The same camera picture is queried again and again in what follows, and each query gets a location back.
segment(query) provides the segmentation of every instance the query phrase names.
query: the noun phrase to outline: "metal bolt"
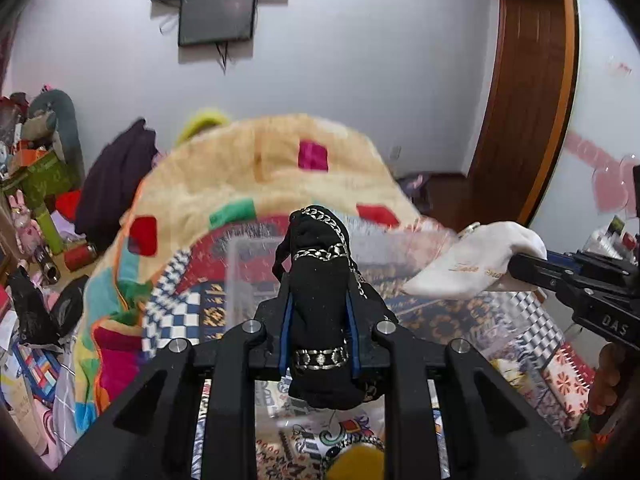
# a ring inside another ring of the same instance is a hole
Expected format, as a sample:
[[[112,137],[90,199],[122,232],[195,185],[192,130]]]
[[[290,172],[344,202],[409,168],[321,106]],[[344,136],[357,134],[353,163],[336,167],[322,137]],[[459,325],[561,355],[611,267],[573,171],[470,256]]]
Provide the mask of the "metal bolt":
[[[184,352],[187,349],[187,346],[187,340],[183,338],[171,339],[171,341],[169,341],[169,350],[176,354]]]
[[[248,334],[255,334],[256,332],[260,332],[262,328],[262,323],[257,319],[250,319],[249,321],[245,321],[242,323],[242,330],[247,332]]]
[[[453,348],[454,352],[457,352],[459,354],[466,354],[467,352],[469,352],[469,350],[471,350],[471,345],[466,339],[454,339],[451,342],[451,348]]]
[[[394,323],[392,323],[389,320],[384,320],[384,321],[380,321],[377,325],[376,328],[378,329],[378,332],[381,332],[385,335],[389,335],[392,334],[393,332],[396,331],[396,326]]]

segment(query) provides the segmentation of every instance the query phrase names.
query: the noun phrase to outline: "pink bunny toy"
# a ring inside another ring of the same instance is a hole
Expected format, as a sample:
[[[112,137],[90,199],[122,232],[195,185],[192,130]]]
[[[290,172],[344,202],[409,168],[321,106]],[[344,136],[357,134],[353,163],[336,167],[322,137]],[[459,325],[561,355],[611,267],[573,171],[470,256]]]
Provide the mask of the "pink bunny toy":
[[[31,218],[31,211],[24,205],[24,196],[19,189],[15,197],[9,196],[11,218],[14,221],[15,241],[18,249],[25,256],[33,256],[36,247],[42,245],[42,231],[38,223]]]

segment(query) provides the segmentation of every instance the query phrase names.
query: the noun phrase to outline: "human hand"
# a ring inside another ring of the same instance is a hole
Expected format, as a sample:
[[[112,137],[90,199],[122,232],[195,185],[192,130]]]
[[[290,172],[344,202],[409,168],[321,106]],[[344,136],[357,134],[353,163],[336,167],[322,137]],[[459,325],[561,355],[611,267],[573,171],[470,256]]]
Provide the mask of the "human hand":
[[[625,349],[609,343],[600,351],[598,369],[589,390],[589,409],[595,415],[602,415],[618,400],[613,387],[620,382],[620,364],[625,359]]]

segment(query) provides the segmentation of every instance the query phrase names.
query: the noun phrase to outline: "blanket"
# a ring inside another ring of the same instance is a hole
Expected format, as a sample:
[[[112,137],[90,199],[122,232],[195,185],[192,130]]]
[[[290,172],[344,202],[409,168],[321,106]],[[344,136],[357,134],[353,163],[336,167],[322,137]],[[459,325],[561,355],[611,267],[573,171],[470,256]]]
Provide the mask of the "blanket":
[[[175,148],[140,183],[84,290],[76,425],[85,431],[143,362],[142,312],[175,251],[209,230],[311,203],[392,227],[419,219],[373,143],[306,115],[210,129]]]

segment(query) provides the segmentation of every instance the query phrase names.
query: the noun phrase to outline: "magenta square patch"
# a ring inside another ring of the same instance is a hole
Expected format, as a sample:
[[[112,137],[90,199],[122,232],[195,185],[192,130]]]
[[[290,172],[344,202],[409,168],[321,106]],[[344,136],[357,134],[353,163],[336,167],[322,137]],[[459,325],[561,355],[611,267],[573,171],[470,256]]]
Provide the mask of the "magenta square patch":
[[[298,167],[301,170],[329,171],[326,156],[327,151],[322,144],[318,144],[312,140],[300,140]]]

